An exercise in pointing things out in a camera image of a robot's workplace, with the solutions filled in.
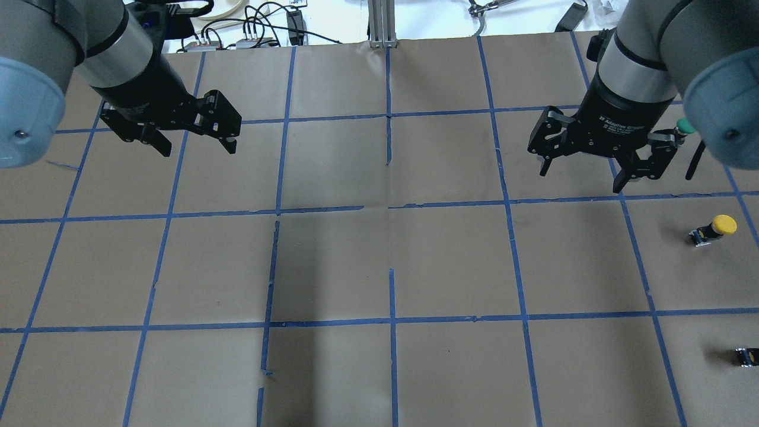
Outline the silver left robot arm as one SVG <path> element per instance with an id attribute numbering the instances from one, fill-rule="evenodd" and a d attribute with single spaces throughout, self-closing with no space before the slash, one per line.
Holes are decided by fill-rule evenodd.
<path id="1" fill-rule="evenodd" d="M 235 154 L 242 118 L 219 90 L 195 97 L 162 54 L 192 34 L 214 2 L 3 1 L 2 168 L 26 167 L 48 151 L 65 113 L 71 77 L 100 97 L 98 118 L 124 142 L 170 157 L 165 130 L 218 140 Z"/>

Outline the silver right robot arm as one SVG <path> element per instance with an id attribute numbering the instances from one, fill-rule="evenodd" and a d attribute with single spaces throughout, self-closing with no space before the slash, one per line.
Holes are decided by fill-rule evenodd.
<path id="1" fill-rule="evenodd" d="M 580 108 L 547 106 L 528 152 L 583 153 L 618 164 L 613 191 L 661 178 L 687 135 L 719 162 L 757 169 L 756 1 L 631 1 L 612 30 L 591 39 L 595 75 Z"/>

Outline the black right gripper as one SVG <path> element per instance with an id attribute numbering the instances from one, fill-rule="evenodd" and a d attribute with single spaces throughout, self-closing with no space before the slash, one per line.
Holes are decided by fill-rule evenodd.
<path id="1" fill-rule="evenodd" d="M 613 158 L 618 170 L 612 191 L 620 194 L 631 180 L 660 179 L 677 154 L 675 130 L 653 129 L 672 101 L 627 100 L 595 77 L 573 116 L 556 106 L 543 109 L 531 132 L 528 153 L 540 157 L 541 177 L 559 157 L 583 153 Z"/>

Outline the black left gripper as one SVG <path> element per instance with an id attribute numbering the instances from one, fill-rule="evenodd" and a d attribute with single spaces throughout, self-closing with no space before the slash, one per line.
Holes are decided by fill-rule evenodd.
<path id="1" fill-rule="evenodd" d="M 234 155 L 242 118 L 220 90 L 195 97 L 169 65 L 149 66 L 138 77 L 115 87 L 97 87 L 103 98 L 100 119 L 126 142 L 138 141 L 168 158 L 173 144 L 163 130 L 187 130 L 222 142 Z"/>

